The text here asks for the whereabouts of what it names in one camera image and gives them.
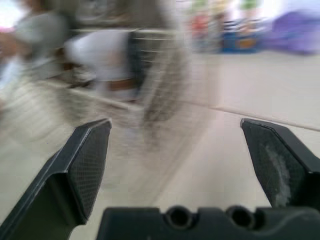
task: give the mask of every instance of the white floor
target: white floor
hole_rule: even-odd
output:
[[[112,130],[106,172],[92,216],[86,226],[74,230],[71,240],[94,240],[103,210],[109,206],[156,206],[163,211],[172,205],[193,211],[235,204],[251,210],[269,206],[240,128],[244,117],[285,125],[320,157],[319,56],[265,52],[218,58],[198,55],[195,61],[195,81],[181,115],[164,128],[167,140],[159,150],[121,151],[117,138],[128,132]],[[32,180],[30,176],[39,171],[38,163],[48,157],[37,152],[39,144],[33,142],[26,150],[21,139],[1,143],[0,188],[8,193],[0,194],[1,222]],[[37,164],[29,164],[29,159]],[[21,181],[26,176],[29,181]],[[13,191],[11,185],[18,188]]]
[[[193,111],[207,110],[203,132],[186,149],[187,155],[151,206],[165,211],[184,205],[199,207],[243,205],[251,210],[269,206],[255,176],[242,118],[275,121],[291,129],[320,157],[319,56],[298,57],[265,52],[255,55],[197,56],[207,72],[196,67],[198,81],[185,100]],[[74,230],[71,239],[94,239],[102,210],[113,196],[102,189],[87,226]],[[137,202],[129,206],[141,206]]]

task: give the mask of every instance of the person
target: person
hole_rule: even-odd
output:
[[[48,0],[21,1],[27,15],[17,23],[13,32],[0,33],[1,58],[9,65],[27,63],[39,79],[56,77],[62,69],[55,51],[69,36],[68,23],[50,10]]]
[[[65,43],[66,57],[96,75],[93,88],[99,97],[124,102],[136,99],[138,84],[130,68],[128,39],[129,32],[125,29],[106,29]]]
[[[0,33],[1,57],[7,62],[0,87],[1,133],[14,131],[25,142],[42,139],[50,144],[55,141],[50,133],[67,123],[60,96],[41,82],[63,72],[55,53],[69,38],[70,27],[47,0],[21,2],[26,16],[12,32]]]
[[[199,11],[193,18],[191,27],[193,37],[196,41],[197,49],[201,52],[206,48],[206,38],[208,35],[209,17],[205,10]]]

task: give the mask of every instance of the wire basket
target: wire basket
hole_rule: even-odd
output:
[[[139,30],[147,77],[138,100],[120,102],[58,80],[18,81],[0,120],[8,136],[32,155],[49,157],[76,126],[112,119],[102,189],[111,205],[147,205],[184,160],[200,134],[206,110],[183,102],[188,87],[185,53],[172,31]]]

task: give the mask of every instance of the blurred person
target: blurred person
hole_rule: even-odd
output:
[[[8,65],[2,78],[11,78],[11,69],[22,67],[34,70],[42,80],[60,75],[62,69],[55,51],[69,36],[67,21],[50,10],[48,0],[20,0],[19,3],[27,10],[26,16],[12,32],[0,32],[1,58]]]
[[[191,27],[192,35],[196,42],[197,49],[203,51],[206,48],[208,36],[209,16],[205,10],[200,10],[193,18]]]
[[[126,30],[106,29],[66,42],[67,58],[96,75],[93,88],[98,96],[125,102],[136,99],[139,86],[131,71],[129,37]]]
[[[233,0],[216,0],[214,2],[214,16],[218,22],[220,32],[224,32],[224,23],[228,21],[228,7]]]
[[[262,0],[242,0],[240,8],[243,11],[243,18],[245,20],[245,28],[243,33],[247,34],[254,30],[255,25],[253,24],[254,20],[257,20],[259,15],[259,7],[262,3]]]
[[[20,138],[44,138],[65,123],[57,93],[39,81],[63,73],[56,51],[69,38],[70,25],[50,10],[47,0],[20,0],[26,8],[12,32],[0,33],[1,57],[6,62],[0,86],[1,131],[19,128]]]

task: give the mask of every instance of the black plastic part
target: black plastic part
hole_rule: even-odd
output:
[[[177,230],[187,230],[194,222],[191,212],[183,206],[170,208],[164,216],[169,226]]]
[[[232,206],[227,209],[226,214],[238,227],[251,230],[256,225],[255,216],[242,206]]]
[[[111,123],[77,127],[0,227],[0,240],[67,240],[87,223],[105,170]]]
[[[246,229],[218,208],[200,208],[187,230],[172,228],[158,208],[108,208],[97,240],[318,240],[320,214],[311,208],[259,208],[259,228]]]
[[[284,126],[243,119],[241,127],[271,205],[320,210],[320,159]]]

